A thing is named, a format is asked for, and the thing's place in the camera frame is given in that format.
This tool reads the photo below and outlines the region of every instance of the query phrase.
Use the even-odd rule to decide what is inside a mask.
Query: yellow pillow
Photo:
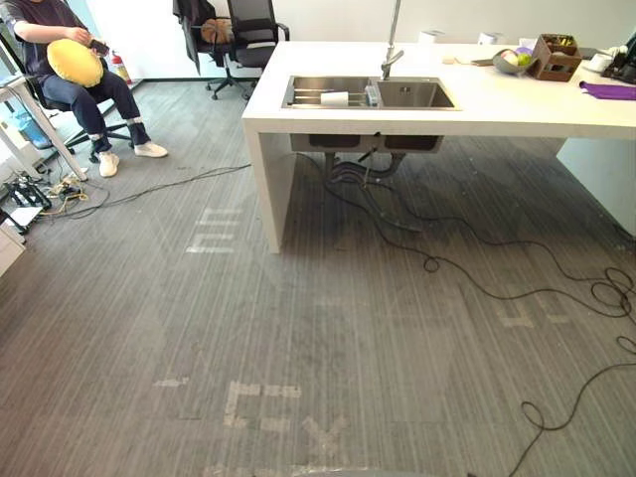
[[[60,78],[85,87],[95,86],[103,76],[99,57],[84,45],[67,38],[51,42],[47,58]]]

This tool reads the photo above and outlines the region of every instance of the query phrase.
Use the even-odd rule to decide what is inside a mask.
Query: blue container
[[[51,140],[27,111],[15,111],[10,121],[36,149],[47,149],[53,146]]]

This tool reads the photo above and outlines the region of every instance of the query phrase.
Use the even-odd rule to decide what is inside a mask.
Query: seated person
[[[166,149],[151,142],[132,92],[118,75],[104,69],[101,80],[92,87],[56,75],[47,59],[50,42],[67,38],[88,46],[92,40],[92,35],[66,3],[61,0],[0,0],[0,16],[15,39],[22,43],[27,72],[37,78],[44,96],[71,106],[76,120],[92,141],[99,158],[101,177],[117,173],[119,158],[110,151],[106,124],[92,96],[94,93],[113,99],[128,124],[137,156],[163,157],[168,154]]]

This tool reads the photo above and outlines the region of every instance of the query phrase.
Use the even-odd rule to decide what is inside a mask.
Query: white countertop
[[[243,113],[259,132],[605,137],[636,140],[636,101],[597,99],[582,81],[622,82],[589,72],[582,62],[568,82],[509,76],[494,67],[444,65],[442,56],[492,57],[501,45],[396,45],[404,56],[392,77],[438,77],[458,111],[294,109],[282,102],[290,76],[379,77],[385,43],[281,42]]]

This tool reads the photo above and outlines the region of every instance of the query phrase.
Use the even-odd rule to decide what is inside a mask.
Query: metal faucet
[[[396,0],[396,7],[394,8],[394,21],[391,25],[391,35],[389,36],[389,49],[387,50],[387,59],[382,63],[381,66],[383,80],[389,79],[389,75],[391,74],[391,65],[404,55],[404,50],[400,50],[394,55],[394,39],[396,38],[396,26],[398,25],[400,2],[401,0]]]

